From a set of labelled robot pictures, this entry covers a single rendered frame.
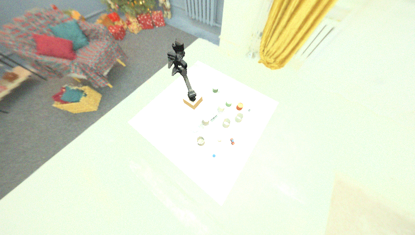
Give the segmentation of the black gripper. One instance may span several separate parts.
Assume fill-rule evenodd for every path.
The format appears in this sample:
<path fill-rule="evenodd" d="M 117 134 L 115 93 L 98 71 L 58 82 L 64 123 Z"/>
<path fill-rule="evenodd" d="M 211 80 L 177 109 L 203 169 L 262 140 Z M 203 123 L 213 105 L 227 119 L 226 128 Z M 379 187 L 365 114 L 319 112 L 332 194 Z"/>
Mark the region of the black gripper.
<path fill-rule="evenodd" d="M 171 51 L 169 51 L 167 55 L 168 55 L 168 69 L 170 69 L 171 66 L 174 64 L 171 75 L 173 76 L 176 73 L 181 73 L 182 70 L 180 67 L 178 67 L 178 65 L 180 65 L 180 62 L 178 60 L 182 57 L 182 55 L 179 53 L 173 53 Z"/>

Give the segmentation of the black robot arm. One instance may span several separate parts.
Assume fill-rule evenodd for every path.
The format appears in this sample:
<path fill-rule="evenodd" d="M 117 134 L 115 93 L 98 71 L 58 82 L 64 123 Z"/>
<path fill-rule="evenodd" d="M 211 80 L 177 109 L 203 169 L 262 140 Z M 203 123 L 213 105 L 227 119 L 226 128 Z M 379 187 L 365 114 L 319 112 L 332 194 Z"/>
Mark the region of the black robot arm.
<path fill-rule="evenodd" d="M 192 89 L 189 79 L 187 77 L 187 63 L 182 59 L 185 55 L 185 51 L 184 51 L 184 43 L 182 39 L 176 38 L 175 42 L 172 43 L 172 47 L 173 50 L 175 50 L 175 53 L 179 53 L 182 55 L 182 57 L 178 60 L 180 62 L 180 68 L 182 70 L 182 72 L 180 73 L 180 75 L 183 76 L 184 81 L 186 83 L 186 86 L 188 88 L 188 97 L 189 100 L 194 102 L 196 100 L 196 93 L 195 91 Z"/>

